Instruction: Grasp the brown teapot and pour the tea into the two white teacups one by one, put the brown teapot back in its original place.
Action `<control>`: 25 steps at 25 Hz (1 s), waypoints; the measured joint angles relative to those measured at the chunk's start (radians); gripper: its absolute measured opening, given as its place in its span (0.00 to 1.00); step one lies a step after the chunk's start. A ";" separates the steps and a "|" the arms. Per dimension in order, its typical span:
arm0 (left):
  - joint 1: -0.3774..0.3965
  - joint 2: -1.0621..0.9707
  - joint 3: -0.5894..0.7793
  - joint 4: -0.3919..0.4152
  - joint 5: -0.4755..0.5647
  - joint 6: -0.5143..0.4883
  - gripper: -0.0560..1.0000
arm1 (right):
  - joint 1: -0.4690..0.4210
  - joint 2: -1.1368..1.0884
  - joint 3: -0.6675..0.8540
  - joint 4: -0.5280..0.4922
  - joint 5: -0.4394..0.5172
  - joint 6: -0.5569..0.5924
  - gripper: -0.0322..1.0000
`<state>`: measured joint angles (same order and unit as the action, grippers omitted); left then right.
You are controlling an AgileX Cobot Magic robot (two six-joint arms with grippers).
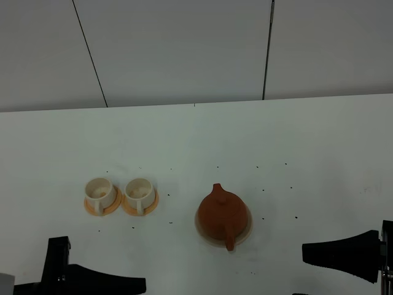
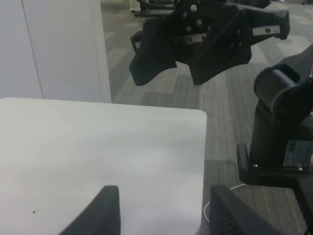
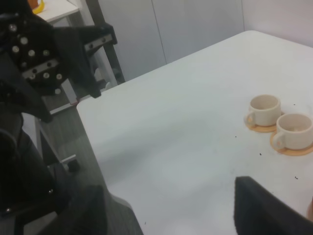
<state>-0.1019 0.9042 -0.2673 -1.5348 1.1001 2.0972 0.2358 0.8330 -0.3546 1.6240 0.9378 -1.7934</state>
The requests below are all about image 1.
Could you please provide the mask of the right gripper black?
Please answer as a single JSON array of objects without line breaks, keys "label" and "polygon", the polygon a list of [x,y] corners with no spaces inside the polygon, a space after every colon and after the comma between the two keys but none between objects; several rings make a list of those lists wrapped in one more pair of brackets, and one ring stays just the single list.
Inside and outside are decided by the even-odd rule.
[{"label": "right gripper black", "polygon": [[364,279],[378,281],[381,272],[381,295],[392,295],[393,222],[384,220],[381,240],[377,230],[350,238],[302,244],[303,262],[312,266],[339,270]]}]

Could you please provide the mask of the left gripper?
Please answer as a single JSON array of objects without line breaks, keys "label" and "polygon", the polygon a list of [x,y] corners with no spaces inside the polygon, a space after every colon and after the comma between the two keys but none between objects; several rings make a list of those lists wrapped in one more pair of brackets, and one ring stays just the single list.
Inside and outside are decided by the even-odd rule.
[{"label": "left gripper", "polygon": [[13,295],[144,294],[146,279],[121,277],[69,263],[68,236],[50,238],[41,282],[15,285]]}]

